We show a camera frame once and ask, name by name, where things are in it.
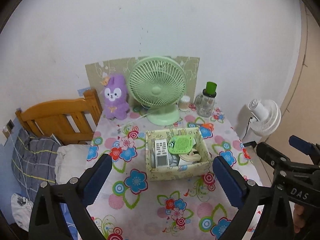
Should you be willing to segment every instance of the bed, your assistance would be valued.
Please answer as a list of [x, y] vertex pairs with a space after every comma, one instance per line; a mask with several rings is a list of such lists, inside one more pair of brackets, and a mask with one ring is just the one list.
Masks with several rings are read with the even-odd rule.
[[[12, 195], [11, 206], [22, 229], [28, 231], [33, 201], [42, 181], [63, 184], [84, 172], [89, 150], [85, 144], [92, 140], [95, 130], [87, 117], [90, 115], [92, 126], [97, 126], [101, 113], [94, 89], [85, 91], [84, 98], [48, 101], [16, 111], [23, 128], [15, 142], [12, 171], [20, 183], [21, 194]], [[77, 239], [67, 205], [61, 204], [61, 209], [72, 237]]]
[[[84, 98], [54, 100], [16, 111], [22, 127], [36, 136], [55, 134], [64, 145], [91, 141], [93, 131], [84, 115], [90, 113], [98, 125], [102, 108], [95, 89], [83, 93]], [[80, 132], [75, 132], [66, 115], [70, 115]]]

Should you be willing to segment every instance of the green lid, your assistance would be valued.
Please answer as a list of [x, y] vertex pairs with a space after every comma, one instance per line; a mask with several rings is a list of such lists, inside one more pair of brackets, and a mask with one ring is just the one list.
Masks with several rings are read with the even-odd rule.
[[205, 92], [213, 95], [216, 92], [217, 84], [213, 82], [207, 82], [207, 85], [205, 87]]

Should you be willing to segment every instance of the wooden bed headboard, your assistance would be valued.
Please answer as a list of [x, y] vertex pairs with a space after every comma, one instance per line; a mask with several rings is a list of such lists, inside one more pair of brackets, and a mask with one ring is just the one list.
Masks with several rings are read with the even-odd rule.
[[[53, 100], [37, 104], [26, 111], [16, 111], [24, 129], [36, 136], [55, 134], [63, 144], [77, 144], [80, 141], [91, 141], [93, 131], [84, 115], [89, 112], [98, 125], [102, 107], [95, 89], [83, 93], [84, 98], [74, 100]], [[80, 132], [75, 132], [66, 115], [71, 115]]]

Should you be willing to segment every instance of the white wall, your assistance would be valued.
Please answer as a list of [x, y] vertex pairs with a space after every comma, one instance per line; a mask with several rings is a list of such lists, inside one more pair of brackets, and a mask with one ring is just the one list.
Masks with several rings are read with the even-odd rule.
[[0, 34], [0, 125], [18, 107], [76, 98], [85, 64], [182, 55], [200, 57], [196, 92], [216, 82], [242, 136], [246, 103], [284, 99], [300, 33], [299, 0], [23, 0]]

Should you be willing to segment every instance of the green desk fan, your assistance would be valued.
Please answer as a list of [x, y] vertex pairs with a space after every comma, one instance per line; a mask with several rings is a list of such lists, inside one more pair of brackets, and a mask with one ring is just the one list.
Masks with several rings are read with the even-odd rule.
[[184, 95], [187, 78], [177, 62], [167, 57], [138, 61], [129, 76], [128, 90], [144, 106], [156, 125], [170, 125], [180, 118], [176, 102]]

